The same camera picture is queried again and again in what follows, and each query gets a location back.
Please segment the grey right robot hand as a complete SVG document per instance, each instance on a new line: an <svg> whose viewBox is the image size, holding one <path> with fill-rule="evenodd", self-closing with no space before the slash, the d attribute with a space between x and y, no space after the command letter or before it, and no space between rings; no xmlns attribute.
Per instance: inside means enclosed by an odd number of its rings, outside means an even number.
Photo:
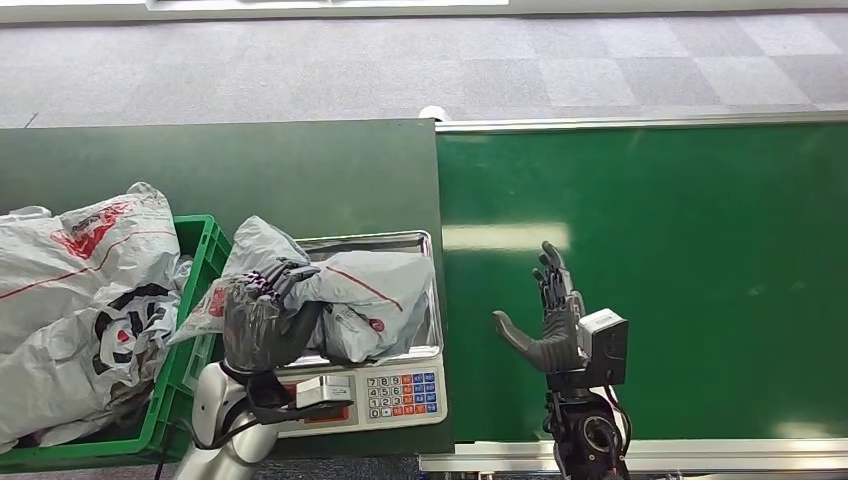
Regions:
<svg viewBox="0 0 848 480"><path fill-rule="evenodd" d="M582 295L574 288L570 272L552 243L541 243L538 260L541 267L534 269L532 275L543 308L542 337L530 337L500 310L492 313L496 330L525 361L543 373L579 369L583 361L576 335L577 323L585 315Z"/></svg>

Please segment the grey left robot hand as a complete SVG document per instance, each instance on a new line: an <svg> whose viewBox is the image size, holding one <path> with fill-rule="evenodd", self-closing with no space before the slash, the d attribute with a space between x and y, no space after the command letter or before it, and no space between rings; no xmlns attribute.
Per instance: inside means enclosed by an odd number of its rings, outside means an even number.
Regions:
<svg viewBox="0 0 848 480"><path fill-rule="evenodd" d="M319 272L314 265L277 257L242 273L225 287L223 340L225 362L242 373L273 371L306 350L324 304L286 299L299 283Z"/></svg>

